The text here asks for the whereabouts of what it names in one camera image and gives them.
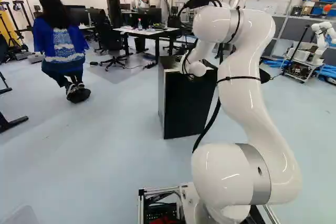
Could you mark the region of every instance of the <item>black pedestal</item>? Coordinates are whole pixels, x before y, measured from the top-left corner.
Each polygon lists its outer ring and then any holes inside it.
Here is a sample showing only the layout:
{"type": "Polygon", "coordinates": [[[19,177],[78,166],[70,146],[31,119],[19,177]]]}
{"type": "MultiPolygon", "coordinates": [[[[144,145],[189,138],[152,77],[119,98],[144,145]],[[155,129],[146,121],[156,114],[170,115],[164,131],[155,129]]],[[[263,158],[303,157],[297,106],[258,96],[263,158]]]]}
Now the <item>black pedestal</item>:
{"type": "Polygon", "coordinates": [[[159,57],[159,116],[163,138],[200,134],[206,124],[217,73],[191,81],[181,74],[175,56],[159,57]]]}

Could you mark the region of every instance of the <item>office chair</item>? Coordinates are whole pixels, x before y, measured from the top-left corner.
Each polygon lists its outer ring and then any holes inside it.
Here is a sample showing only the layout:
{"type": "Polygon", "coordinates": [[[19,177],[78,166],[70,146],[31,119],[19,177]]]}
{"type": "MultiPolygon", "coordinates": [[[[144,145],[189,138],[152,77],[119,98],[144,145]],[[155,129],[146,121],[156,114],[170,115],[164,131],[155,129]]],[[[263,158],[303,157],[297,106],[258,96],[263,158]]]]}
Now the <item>office chair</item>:
{"type": "MultiPolygon", "coordinates": [[[[122,44],[122,36],[120,35],[120,32],[114,31],[109,23],[104,22],[101,24],[96,24],[96,30],[98,33],[98,39],[100,41],[100,45],[102,50],[100,53],[102,54],[104,51],[119,51],[123,49],[122,44]]],[[[119,64],[122,67],[125,66],[125,63],[122,63],[122,61],[126,61],[128,57],[126,55],[122,56],[112,56],[112,59],[101,61],[99,65],[103,65],[105,63],[108,63],[108,65],[105,68],[105,71],[108,71],[109,68],[112,65],[119,64]]]]}
{"type": "MultiPolygon", "coordinates": [[[[181,19],[180,19],[180,17],[177,17],[177,11],[178,11],[178,9],[177,9],[177,7],[176,6],[172,6],[172,14],[173,15],[169,15],[169,17],[168,17],[168,22],[167,22],[167,25],[168,25],[168,27],[172,27],[172,28],[180,28],[181,27],[181,19]]],[[[181,38],[182,37],[182,32],[176,37],[177,39],[179,39],[179,38],[181,38]]],[[[173,49],[175,49],[175,50],[180,50],[182,47],[180,47],[180,46],[173,46],[173,49]]]]}

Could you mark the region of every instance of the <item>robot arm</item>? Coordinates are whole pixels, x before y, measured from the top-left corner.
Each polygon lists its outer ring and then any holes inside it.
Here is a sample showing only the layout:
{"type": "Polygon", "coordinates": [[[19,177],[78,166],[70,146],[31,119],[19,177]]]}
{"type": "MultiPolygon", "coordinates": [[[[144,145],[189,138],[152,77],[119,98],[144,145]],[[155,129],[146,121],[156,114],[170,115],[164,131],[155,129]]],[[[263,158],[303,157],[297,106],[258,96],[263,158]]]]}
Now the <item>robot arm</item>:
{"type": "Polygon", "coordinates": [[[330,22],[315,23],[311,25],[311,29],[315,32],[317,39],[318,49],[315,51],[315,56],[313,58],[313,63],[317,63],[317,59],[320,59],[328,47],[325,36],[329,35],[331,37],[331,42],[334,44],[336,43],[336,32],[330,22]]]}
{"type": "Polygon", "coordinates": [[[193,31],[199,41],[187,60],[182,58],[181,69],[197,76],[205,73],[199,60],[235,34],[237,50],[218,69],[219,98],[248,138],[247,144],[207,144],[194,152],[193,182],[207,211],[218,223],[231,223],[244,220],[250,205],[295,199],[300,169],[267,113],[260,88],[259,59],[275,33],[272,17],[258,10],[206,6],[194,18],[193,31]]]}

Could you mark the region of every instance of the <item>black cable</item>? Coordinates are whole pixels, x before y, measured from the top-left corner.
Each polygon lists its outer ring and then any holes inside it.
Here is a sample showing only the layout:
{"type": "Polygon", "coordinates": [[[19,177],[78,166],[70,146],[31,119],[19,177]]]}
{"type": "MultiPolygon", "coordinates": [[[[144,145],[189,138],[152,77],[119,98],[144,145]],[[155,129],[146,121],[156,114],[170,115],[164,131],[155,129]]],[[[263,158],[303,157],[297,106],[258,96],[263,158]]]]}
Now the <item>black cable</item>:
{"type": "Polygon", "coordinates": [[[236,36],[237,32],[238,32],[238,29],[239,29],[239,25],[240,25],[240,10],[239,10],[239,6],[237,6],[236,8],[237,12],[238,12],[238,23],[237,23],[237,27],[236,27],[236,30],[235,32],[232,34],[231,36],[231,39],[227,42],[227,43],[230,43],[233,38],[236,36]]]}
{"type": "Polygon", "coordinates": [[[210,0],[210,2],[213,3],[213,5],[214,5],[215,7],[217,7],[217,5],[216,5],[216,3],[215,3],[214,0],[210,0]]]}
{"type": "MultiPolygon", "coordinates": [[[[219,62],[222,63],[223,62],[223,43],[219,44],[217,55],[219,55],[219,62]]],[[[217,118],[217,115],[219,113],[220,107],[221,107],[221,101],[218,98],[217,104],[216,104],[216,107],[215,107],[215,110],[214,110],[214,113],[212,114],[209,122],[207,123],[207,125],[205,126],[205,128],[203,129],[203,131],[201,132],[201,134],[198,136],[198,138],[196,139],[196,141],[194,143],[193,153],[197,149],[197,147],[198,147],[199,143],[201,142],[202,138],[209,131],[209,129],[211,128],[211,126],[214,124],[214,122],[215,122],[215,120],[217,118]]]]}
{"type": "Polygon", "coordinates": [[[216,1],[220,7],[222,7],[222,3],[219,0],[210,0],[212,3],[216,1]]]}

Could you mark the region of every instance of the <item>gray floor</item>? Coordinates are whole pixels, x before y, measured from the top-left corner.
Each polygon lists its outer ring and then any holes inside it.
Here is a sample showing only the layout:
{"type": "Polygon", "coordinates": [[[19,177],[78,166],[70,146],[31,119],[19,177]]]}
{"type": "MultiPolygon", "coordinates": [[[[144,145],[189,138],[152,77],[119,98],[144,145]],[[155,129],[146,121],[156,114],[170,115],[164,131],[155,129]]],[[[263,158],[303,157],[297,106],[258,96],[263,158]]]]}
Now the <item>gray floor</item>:
{"type": "MultiPolygon", "coordinates": [[[[87,61],[105,58],[90,52],[87,61]]],[[[137,56],[131,61],[143,63],[137,56]]],[[[9,120],[29,116],[0,135],[0,219],[30,205],[42,224],[136,223],[139,188],[191,181],[196,137],[162,139],[157,67],[105,72],[86,64],[83,80],[92,95],[77,105],[39,63],[0,68],[13,88],[0,96],[0,111],[9,120]]],[[[336,87],[280,76],[262,88],[303,174],[299,198],[274,206],[276,214],[286,224],[333,222],[336,87]]],[[[221,112],[203,143],[245,141],[240,126],[221,112]]]]}

